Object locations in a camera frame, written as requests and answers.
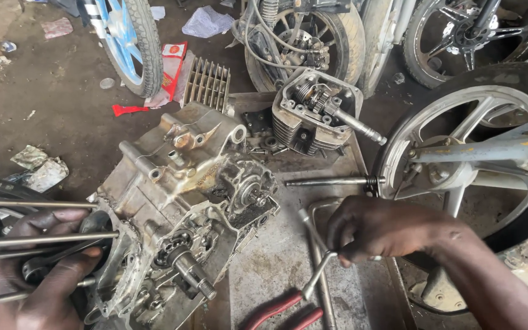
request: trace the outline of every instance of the concrete floor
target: concrete floor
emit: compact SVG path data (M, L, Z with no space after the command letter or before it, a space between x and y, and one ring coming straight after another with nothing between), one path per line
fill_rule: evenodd
M163 43L188 41L195 55L223 64L231 70L231 93L254 92L244 62L244 49L224 49L231 34L200 39L183 35L181 27L196 8L211 4L216 11L238 18L239 12L221 6L218 1L191 1L185 9L174 0L150 0L151 5L164 5L167 18L157 22ZM83 200L96 190L121 159L117 145L122 140L135 140L159 122L162 113L178 110L177 104L144 113L114 117L111 106L140 106L143 100L126 87L119 87L119 77L109 63L99 40L91 28L84 28L80 19L70 18L74 31L65 36L45 40L40 23L68 17L52 5L27 2L22 13L17 0L0 0L0 40L18 45L9 54L12 63L0 68L0 177L22 171L9 159L26 145L39 146L50 156L66 162L70 175L54 188L51 196L60 200ZM396 85L391 77L406 74L401 51L395 48L376 95L364 102L360 119L386 134L400 115L428 90L407 76ZM99 88L104 78L113 78L116 85ZM28 120L28 115L35 114ZM378 145L360 140L365 162L370 169ZM478 214L473 207L469 213ZM424 274L404 267L408 285L421 280ZM478 328L470 314L441 318L415 309L417 323L423 329Z

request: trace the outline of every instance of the red packet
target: red packet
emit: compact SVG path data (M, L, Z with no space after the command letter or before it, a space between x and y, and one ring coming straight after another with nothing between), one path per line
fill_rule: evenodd
M164 65L162 88L168 94L167 98L172 101L174 89L177 86L178 74L181 71L182 59L187 52L187 42L162 47L162 62Z

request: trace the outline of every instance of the left hand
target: left hand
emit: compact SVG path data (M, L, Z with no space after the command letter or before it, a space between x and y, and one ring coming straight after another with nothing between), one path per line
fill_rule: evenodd
M76 208L39 211L21 218L7 236L75 233L88 214L87 210ZM35 247L30 244L8 250ZM24 281L19 258L0 259L0 295L33 290L25 300L0 304L0 330L83 329L84 324L69 296L77 288L77 283L97 265L101 252L99 247L90 247L61 259L36 288Z

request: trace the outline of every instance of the metal sheet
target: metal sheet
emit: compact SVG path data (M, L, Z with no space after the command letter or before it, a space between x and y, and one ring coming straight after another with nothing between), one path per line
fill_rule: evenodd
M325 169L281 171L276 177L284 181L365 174L365 165L354 137L350 139L350 145L346 147L345 156L339 157L337 161L328 159L333 165L330 163ZM280 154L277 158L282 160L286 154ZM277 193L280 214L258 230L242 253L235 256L229 268L232 329L238 329L242 321L261 304L291 288L301 289L309 280L313 266L306 229L298 219L298 210L330 197L358 194L358 189L357 186L348 185L281 186ZM333 260L326 268L326 274L338 329L407 329L400 307L400 302L405 301L406 297L398 300L400 291L397 292L393 286L386 261L363 262L345 269ZM319 305L317 296L311 302L301 301L279 316L267 320L260 328L273 329L286 325L287 321L294 319L295 313L311 304ZM317 321L308 329L323 329L323 325Z

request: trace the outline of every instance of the cable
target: cable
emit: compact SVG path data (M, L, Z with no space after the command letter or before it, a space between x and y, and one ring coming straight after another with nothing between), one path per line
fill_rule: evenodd
M274 62L269 62L263 58L261 58L260 56L256 55L256 53L254 53L254 51L252 50L252 48L250 47L250 43L248 42L248 34L249 34L249 31L248 29L250 28L250 22L252 21L252 16L254 14L254 11L256 13L258 13L258 9L256 7L254 7L252 9L252 11L250 12L250 15L247 16L247 24L246 24L246 33L244 34L244 46L246 46L246 49L247 51L250 53L250 55L252 55L257 61L260 61L264 64L267 64L267 65L270 65L270 66L274 66L275 68L281 68L281 69L293 69L293 70L296 70L296 69L299 69L299 68L302 68L302 66L296 66L296 65L282 65L282 64L276 64Z
M256 12L256 17L258 17L260 24L262 24L262 27L264 27L264 30L266 30L266 32L268 32L274 38L274 40L278 41L284 47L294 52L297 52L297 53L313 53L313 54L321 53L319 50L300 49L300 48L291 46L288 43L282 41L282 39L278 38L278 36L274 32L272 32L272 30L266 25L266 23L264 23L264 20L262 19L262 16L260 15L260 12L258 11L258 4L256 3L256 0L251 0L251 1L252 1L252 6L254 7L254 11Z

